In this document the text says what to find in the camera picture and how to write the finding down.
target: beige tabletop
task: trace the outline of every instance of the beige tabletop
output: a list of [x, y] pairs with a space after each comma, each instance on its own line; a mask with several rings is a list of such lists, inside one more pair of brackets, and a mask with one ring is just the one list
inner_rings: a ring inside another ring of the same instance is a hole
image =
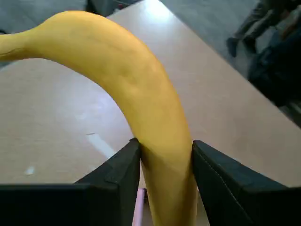
[[[287, 186], [301, 185], [301, 131], [157, 0], [111, 20], [167, 70], [194, 139]], [[133, 135], [99, 86], [57, 63], [0, 71], [0, 183], [74, 182]]]

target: banana peel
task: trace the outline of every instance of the banana peel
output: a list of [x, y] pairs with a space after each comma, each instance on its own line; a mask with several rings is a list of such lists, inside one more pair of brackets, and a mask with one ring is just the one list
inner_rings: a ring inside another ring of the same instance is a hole
[[31, 30], [0, 35], [0, 60], [25, 58], [58, 62], [106, 90], [142, 144], [154, 225], [195, 225], [197, 189], [184, 111], [163, 66], [138, 38], [102, 16], [67, 11]]

